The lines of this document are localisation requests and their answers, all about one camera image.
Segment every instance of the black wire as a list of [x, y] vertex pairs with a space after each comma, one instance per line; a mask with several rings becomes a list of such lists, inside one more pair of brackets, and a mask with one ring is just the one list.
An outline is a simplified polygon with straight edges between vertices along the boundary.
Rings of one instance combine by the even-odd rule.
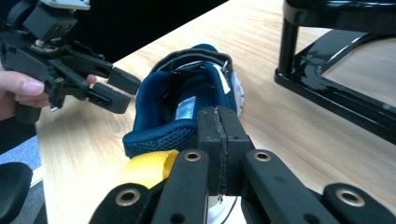
[[230, 212], [228, 212], [227, 217], [224, 218], [224, 220], [221, 222], [221, 224], [224, 224], [225, 221], [227, 221], [228, 217], [230, 216], [231, 212], [233, 211], [233, 208], [236, 205], [236, 201], [238, 201], [238, 197], [235, 197], [235, 200], [233, 201], [233, 206], [231, 206]]

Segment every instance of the blue shoe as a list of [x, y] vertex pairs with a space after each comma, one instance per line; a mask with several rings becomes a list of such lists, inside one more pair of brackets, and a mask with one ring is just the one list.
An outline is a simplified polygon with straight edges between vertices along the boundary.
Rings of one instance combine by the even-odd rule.
[[173, 52], [159, 61], [136, 96], [134, 128], [122, 141], [129, 158], [186, 147], [197, 131], [197, 114], [222, 105], [239, 116], [244, 103], [230, 56], [211, 45]]

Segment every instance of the wooden table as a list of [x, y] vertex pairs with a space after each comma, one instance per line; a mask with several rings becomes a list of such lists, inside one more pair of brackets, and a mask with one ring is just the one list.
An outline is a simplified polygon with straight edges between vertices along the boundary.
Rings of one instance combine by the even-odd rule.
[[[334, 182], [352, 184], [396, 214], [396, 146], [275, 84], [281, 26], [281, 0], [232, 0], [116, 66], [144, 79], [172, 51], [202, 42], [216, 45], [233, 57], [245, 88], [240, 119], [256, 148], [274, 151], [317, 192]], [[325, 32], [301, 29], [298, 50]], [[393, 64], [393, 52], [381, 62]], [[367, 63], [358, 60], [357, 64]], [[390, 83], [396, 86], [395, 79]], [[390, 92], [395, 93], [390, 95], [395, 105], [395, 89]], [[123, 115], [72, 98], [56, 113], [45, 110], [37, 131], [49, 223], [90, 220], [97, 205], [120, 184], [120, 173], [129, 160], [121, 138], [133, 123], [134, 100]]]

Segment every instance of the blue mesh fabric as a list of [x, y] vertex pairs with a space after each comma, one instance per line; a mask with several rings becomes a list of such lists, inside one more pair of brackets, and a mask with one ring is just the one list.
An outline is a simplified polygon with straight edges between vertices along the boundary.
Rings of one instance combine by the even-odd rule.
[[[176, 119], [178, 104], [191, 97], [195, 97], [192, 118]], [[184, 149], [187, 138], [196, 133], [198, 111], [205, 107], [222, 105], [236, 111], [233, 91], [224, 93], [218, 70], [205, 62], [149, 74], [135, 105], [134, 128], [122, 139], [130, 158], [150, 151]]]

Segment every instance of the yellow object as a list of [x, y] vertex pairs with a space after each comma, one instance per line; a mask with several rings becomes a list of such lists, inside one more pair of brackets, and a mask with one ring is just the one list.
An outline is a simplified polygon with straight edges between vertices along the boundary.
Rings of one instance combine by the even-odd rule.
[[169, 176], [178, 151], [155, 151], [133, 157], [121, 175], [122, 183], [136, 183], [150, 189]]

